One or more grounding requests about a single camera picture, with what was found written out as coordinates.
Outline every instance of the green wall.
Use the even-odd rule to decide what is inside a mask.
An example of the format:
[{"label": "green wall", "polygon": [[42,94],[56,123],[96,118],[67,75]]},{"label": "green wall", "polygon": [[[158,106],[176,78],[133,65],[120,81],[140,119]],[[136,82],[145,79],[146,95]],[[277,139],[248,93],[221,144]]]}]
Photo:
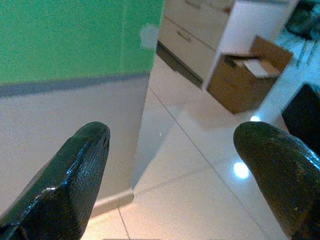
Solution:
[{"label": "green wall", "polygon": [[163,7],[164,0],[2,0],[0,85],[150,72],[155,49],[142,44],[141,31],[151,26],[156,42]]}]

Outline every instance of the tile grout line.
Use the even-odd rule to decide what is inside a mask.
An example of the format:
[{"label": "tile grout line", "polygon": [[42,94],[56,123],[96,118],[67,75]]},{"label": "tile grout line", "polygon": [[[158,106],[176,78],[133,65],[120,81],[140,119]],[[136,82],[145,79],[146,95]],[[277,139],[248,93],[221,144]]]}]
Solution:
[{"label": "tile grout line", "polygon": [[184,132],[184,134],[187,136],[187,138],[191,141],[191,143],[194,145],[194,147],[198,150],[198,152],[202,155],[202,157],[206,160],[206,162],[209,164],[209,166],[213,169],[213,171],[218,175],[220,180],[224,183],[224,185],[227,187],[227,189],[232,193],[232,195],[235,197],[235,199],[240,203],[240,205],[243,207],[245,212],[250,216],[250,218],[255,222],[255,224],[258,226],[260,231],[266,236],[268,240],[272,240],[269,235],[262,229],[260,224],[257,222],[256,218],[253,217],[245,208],[243,203],[240,201],[240,199],[235,195],[235,193],[231,190],[231,188],[227,185],[227,183],[221,178],[221,176],[218,174],[218,172],[215,170],[214,166],[211,164],[211,162],[205,157],[205,155],[200,151],[198,146],[194,143],[194,141],[190,138],[190,136],[187,134],[187,132],[182,128],[182,126],[178,123],[178,121],[175,119],[175,117],[171,114],[171,112],[167,109],[167,107],[162,103],[162,101],[158,98],[158,96],[155,94],[155,92],[152,90],[151,87],[149,87],[151,92],[155,95],[155,97],[159,100],[159,102],[162,104],[162,106],[165,108],[165,110],[170,114],[170,116],[175,120],[175,122],[178,124],[179,128]]},{"label": "tile grout line", "polygon": [[125,221],[124,221],[124,219],[123,219],[123,217],[122,217],[122,215],[121,215],[121,212],[120,212],[120,208],[119,208],[119,207],[118,207],[118,212],[119,212],[119,214],[120,214],[120,218],[121,218],[122,224],[123,224],[123,226],[124,226],[124,230],[125,230],[125,232],[126,232],[126,235],[127,235],[128,239],[130,240],[129,232],[128,232],[128,230],[127,230]]},{"label": "tile grout line", "polygon": [[140,191],[140,192],[136,192],[136,193],[134,194],[134,196],[139,197],[139,196],[144,195],[144,194],[146,194],[146,193],[148,193],[148,192],[151,192],[151,191],[153,191],[153,190],[155,190],[155,189],[159,189],[159,188],[161,188],[161,187],[163,187],[163,186],[165,186],[165,185],[167,185],[167,184],[175,183],[175,182],[177,182],[177,181],[179,181],[179,180],[181,180],[181,179],[184,179],[184,178],[193,176],[193,175],[195,175],[195,174],[197,174],[197,173],[203,172],[203,171],[205,171],[206,169],[208,169],[208,168],[210,168],[210,167],[211,167],[211,166],[209,166],[209,165],[208,165],[208,166],[203,166],[203,167],[201,167],[201,168],[199,168],[199,169],[196,169],[196,170],[193,170],[193,171],[191,171],[191,172],[188,172],[188,173],[186,173],[186,174],[184,174],[184,175],[182,175],[182,176],[175,177],[175,178],[173,178],[173,179],[170,179],[170,180],[165,181],[165,182],[163,182],[163,183],[160,183],[160,184],[158,184],[158,185],[152,186],[152,187],[150,187],[150,188],[148,188],[148,189],[142,190],[142,191]]}]

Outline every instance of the drawer handle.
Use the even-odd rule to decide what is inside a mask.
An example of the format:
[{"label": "drawer handle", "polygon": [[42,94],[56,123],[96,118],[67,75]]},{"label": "drawer handle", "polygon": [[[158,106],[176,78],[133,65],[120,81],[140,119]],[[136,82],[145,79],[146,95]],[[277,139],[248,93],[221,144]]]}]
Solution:
[{"label": "drawer handle", "polygon": [[188,43],[191,43],[191,38],[190,37],[188,37],[188,36],[185,36],[182,32],[180,32],[180,31],[176,31],[176,33],[180,36],[180,37],[182,37],[184,40],[186,40]]},{"label": "drawer handle", "polygon": [[184,0],[184,1],[185,1],[186,4],[190,5],[191,7],[195,8],[195,9],[199,10],[201,8],[200,2],[199,2],[199,4],[196,4],[196,3],[194,3],[194,2],[192,2],[190,0]]}]

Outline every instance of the open cardboard box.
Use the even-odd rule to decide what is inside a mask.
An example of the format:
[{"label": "open cardboard box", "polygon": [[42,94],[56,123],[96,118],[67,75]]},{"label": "open cardboard box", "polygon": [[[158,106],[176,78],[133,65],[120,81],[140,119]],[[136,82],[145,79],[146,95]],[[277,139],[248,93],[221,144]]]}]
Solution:
[{"label": "open cardboard box", "polygon": [[208,92],[234,114],[258,108],[292,56],[257,36],[249,53],[220,56]]}]

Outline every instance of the baseboard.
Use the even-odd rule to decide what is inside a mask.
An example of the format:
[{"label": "baseboard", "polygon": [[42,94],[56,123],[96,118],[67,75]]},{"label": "baseboard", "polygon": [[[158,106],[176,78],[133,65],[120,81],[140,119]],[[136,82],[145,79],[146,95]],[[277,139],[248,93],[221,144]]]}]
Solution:
[{"label": "baseboard", "polygon": [[131,203],[134,199],[134,192],[130,188],[126,191],[122,191],[118,194],[100,199],[95,202],[91,218],[96,217],[100,214],[107,213],[116,208],[120,208],[124,205]]}]

